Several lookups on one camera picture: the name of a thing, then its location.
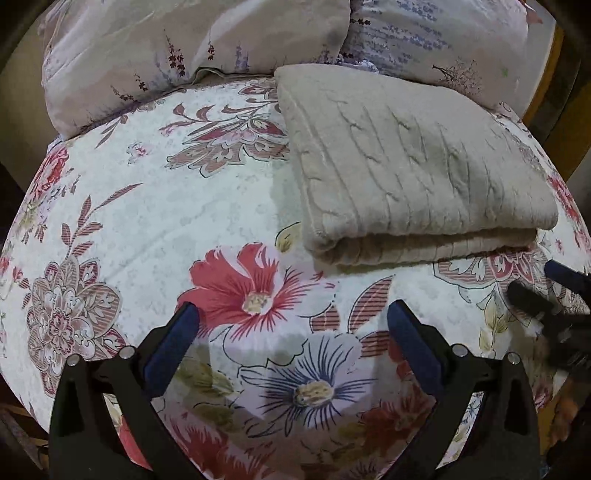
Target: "folded blanket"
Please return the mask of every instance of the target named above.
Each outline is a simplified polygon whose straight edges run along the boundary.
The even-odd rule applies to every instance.
[[[447,89],[338,66],[277,69],[305,247],[338,264],[523,247],[557,222],[539,164]]]

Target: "bed sheet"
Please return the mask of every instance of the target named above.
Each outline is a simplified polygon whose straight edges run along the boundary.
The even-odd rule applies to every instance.
[[[545,171],[558,224],[521,252],[394,268],[339,268],[300,241],[300,202],[269,78],[183,89],[56,145],[0,259],[0,368],[48,428],[65,359],[110,357],[183,301],[203,325],[154,401],[209,478],[370,478],[403,451],[434,400],[389,338],[404,299],[448,343],[518,352],[536,405],[564,375],[543,362],[540,325],[508,307],[517,279],[567,311],[553,258],[591,271],[591,239],[564,181],[526,127],[495,119]],[[445,462],[459,454],[474,395]],[[133,444],[114,399],[109,408]]]

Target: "metal screw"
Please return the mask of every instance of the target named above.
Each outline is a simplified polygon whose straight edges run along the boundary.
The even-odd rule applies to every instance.
[[[119,350],[119,356],[124,360],[128,360],[135,355],[135,348],[131,345],[124,346],[121,350]]]
[[[468,354],[468,348],[461,343],[456,343],[452,346],[452,352],[455,356],[464,358]]]
[[[66,360],[66,363],[68,365],[70,365],[70,367],[75,367],[76,365],[78,365],[79,361],[80,361],[80,355],[75,353],[74,355],[70,355],[68,357],[68,359]]]
[[[515,352],[509,352],[507,354],[507,360],[509,360],[509,363],[512,365],[519,365],[519,362],[521,362],[521,357]]]

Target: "cable knit pattern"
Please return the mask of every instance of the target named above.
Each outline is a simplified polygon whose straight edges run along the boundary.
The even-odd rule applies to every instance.
[[[306,248],[338,264],[523,247],[558,212],[514,137],[445,87],[339,66],[275,73]]]

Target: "white flower with blue stripes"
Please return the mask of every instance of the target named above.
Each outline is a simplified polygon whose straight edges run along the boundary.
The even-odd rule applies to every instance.
[[[246,388],[238,404],[253,415],[245,422],[247,435],[283,431],[287,437],[294,425],[329,430],[343,410],[348,416],[362,411],[375,379],[371,371],[353,367],[360,355],[354,335],[316,333],[288,365],[269,361],[266,367],[242,368]]]

